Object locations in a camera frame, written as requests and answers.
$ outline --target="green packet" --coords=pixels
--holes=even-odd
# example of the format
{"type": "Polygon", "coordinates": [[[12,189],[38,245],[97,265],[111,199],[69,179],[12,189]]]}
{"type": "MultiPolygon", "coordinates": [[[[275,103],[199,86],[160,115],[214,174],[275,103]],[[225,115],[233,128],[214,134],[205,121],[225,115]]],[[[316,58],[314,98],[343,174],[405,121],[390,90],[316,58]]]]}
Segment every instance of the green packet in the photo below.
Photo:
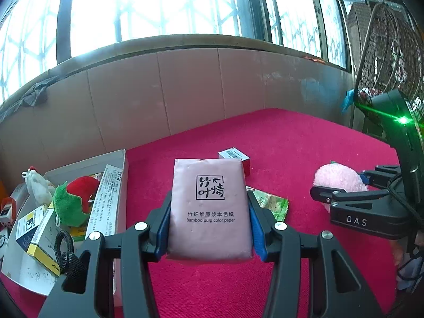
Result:
{"type": "Polygon", "coordinates": [[[246,189],[248,191],[253,191],[259,205],[262,208],[267,208],[272,211],[275,220],[284,221],[287,215],[287,210],[289,209],[289,201],[287,199],[248,187],[247,185],[246,189]]]}

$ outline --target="pink tissue package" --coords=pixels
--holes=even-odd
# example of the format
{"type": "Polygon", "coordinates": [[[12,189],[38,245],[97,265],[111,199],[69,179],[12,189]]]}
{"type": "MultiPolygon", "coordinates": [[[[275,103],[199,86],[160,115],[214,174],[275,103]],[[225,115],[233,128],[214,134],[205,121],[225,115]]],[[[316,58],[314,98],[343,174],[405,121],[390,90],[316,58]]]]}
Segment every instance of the pink tissue package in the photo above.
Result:
{"type": "Polygon", "coordinates": [[[203,263],[252,257],[240,159],[175,160],[168,254],[203,263]]]}

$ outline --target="table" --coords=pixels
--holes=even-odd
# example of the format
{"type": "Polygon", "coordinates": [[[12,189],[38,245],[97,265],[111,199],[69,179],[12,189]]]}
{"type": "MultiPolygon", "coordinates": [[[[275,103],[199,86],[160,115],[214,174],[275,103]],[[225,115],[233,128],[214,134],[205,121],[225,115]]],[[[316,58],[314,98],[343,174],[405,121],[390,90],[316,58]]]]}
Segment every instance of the table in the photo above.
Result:
{"type": "MultiPolygon", "coordinates": [[[[217,158],[237,147],[251,157],[246,184],[286,197],[286,222],[300,232],[331,230],[347,250],[381,307],[395,297],[396,269],[386,240],[329,223],[329,215],[310,198],[314,172],[331,160],[360,171],[378,164],[397,164],[396,152],[346,127],[300,113],[266,109],[182,132],[128,151],[127,226],[145,219],[162,204],[172,187],[176,158],[217,158]]],[[[259,258],[235,265],[189,266],[162,259],[150,266],[161,318],[262,316],[272,264],[259,258]]],[[[28,316],[35,318],[43,298],[2,280],[28,316]]],[[[298,317],[307,316],[308,263],[302,260],[298,317]]],[[[120,308],[116,316],[122,316],[120,308]]]]}

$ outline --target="pink plush toy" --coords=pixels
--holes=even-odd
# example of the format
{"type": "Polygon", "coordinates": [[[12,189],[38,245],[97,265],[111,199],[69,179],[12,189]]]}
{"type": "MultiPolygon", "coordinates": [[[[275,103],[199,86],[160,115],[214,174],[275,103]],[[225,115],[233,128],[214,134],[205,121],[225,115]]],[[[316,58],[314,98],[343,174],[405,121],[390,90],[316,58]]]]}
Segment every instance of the pink plush toy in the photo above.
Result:
{"type": "MultiPolygon", "coordinates": [[[[359,174],[337,163],[321,166],[315,173],[314,185],[344,189],[346,192],[368,191],[359,174]]],[[[328,204],[323,203],[323,206],[330,212],[328,204]]]]}

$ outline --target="wire basket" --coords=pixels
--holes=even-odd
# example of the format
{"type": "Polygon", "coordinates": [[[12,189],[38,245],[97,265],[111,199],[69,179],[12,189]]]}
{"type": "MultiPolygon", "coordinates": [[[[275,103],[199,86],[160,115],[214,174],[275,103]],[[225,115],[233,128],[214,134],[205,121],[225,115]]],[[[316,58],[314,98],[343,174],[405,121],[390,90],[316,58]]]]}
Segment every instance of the wire basket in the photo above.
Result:
{"type": "Polygon", "coordinates": [[[418,123],[424,120],[424,48],[421,38],[384,3],[374,7],[355,85],[355,105],[374,123],[372,98],[398,89],[418,123]]]}

